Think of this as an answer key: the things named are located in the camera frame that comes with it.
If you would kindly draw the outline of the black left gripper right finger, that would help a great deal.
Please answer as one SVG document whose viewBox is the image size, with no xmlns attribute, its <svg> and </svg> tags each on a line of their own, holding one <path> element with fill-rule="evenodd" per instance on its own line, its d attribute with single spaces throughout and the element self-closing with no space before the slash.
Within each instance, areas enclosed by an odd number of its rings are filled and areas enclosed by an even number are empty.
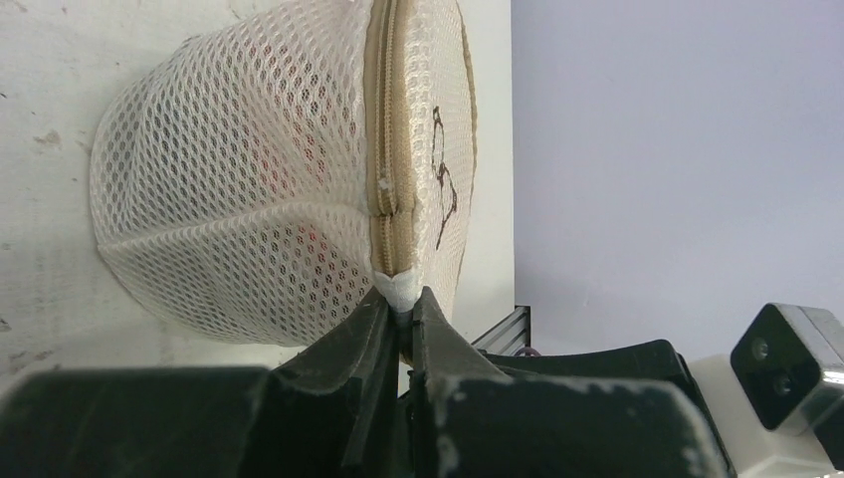
<svg viewBox="0 0 844 478">
<path fill-rule="evenodd" d="M 652 379 L 510 376 L 445 320 L 412 312 L 412 457 L 419 477 L 725 477 L 698 408 Z"/>
</svg>

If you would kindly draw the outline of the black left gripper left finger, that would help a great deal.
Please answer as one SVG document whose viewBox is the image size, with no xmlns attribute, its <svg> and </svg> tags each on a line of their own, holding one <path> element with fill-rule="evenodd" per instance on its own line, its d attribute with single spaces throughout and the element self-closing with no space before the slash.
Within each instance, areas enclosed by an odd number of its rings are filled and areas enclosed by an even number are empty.
<svg viewBox="0 0 844 478">
<path fill-rule="evenodd" d="M 380 477 L 397 341 L 376 291 L 285 364 L 64 369 L 1 402 L 5 477 Z"/>
</svg>

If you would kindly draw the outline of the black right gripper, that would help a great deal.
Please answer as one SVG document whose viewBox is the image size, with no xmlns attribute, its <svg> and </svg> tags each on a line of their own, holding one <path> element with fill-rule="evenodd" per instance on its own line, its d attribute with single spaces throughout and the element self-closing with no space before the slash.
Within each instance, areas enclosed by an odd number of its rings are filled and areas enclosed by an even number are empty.
<svg viewBox="0 0 844 478">
<path fill-rule="evenodd" d="M 485 359 L 510 376 L 532 374 L 622 379 L 652 379 L 675 385 L 698 408 L 711 428 L 728 475 L 737 470 L 729 457 L 703 393 L 687 362 L 666 340 L 654 340 L 620 349 L 565 356 L 541 356 L 531 351 L 514 356 L 482 352 Z"/>
</svg>

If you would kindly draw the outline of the white mesh bag beige trim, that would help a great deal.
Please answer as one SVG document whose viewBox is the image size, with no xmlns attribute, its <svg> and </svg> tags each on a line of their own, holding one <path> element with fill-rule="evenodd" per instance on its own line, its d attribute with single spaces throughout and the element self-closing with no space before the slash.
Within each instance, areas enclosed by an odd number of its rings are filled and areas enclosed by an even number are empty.
<svg viewBox="0 0 844 478">
<path fill-rule="evenodd" d="M 283 1 L 186 40 L 95 136 L 99 251 L 157 319 L 307 346 L 370 290 L 451 317 L 478 160 L 455 1 Z"/>
</svg>

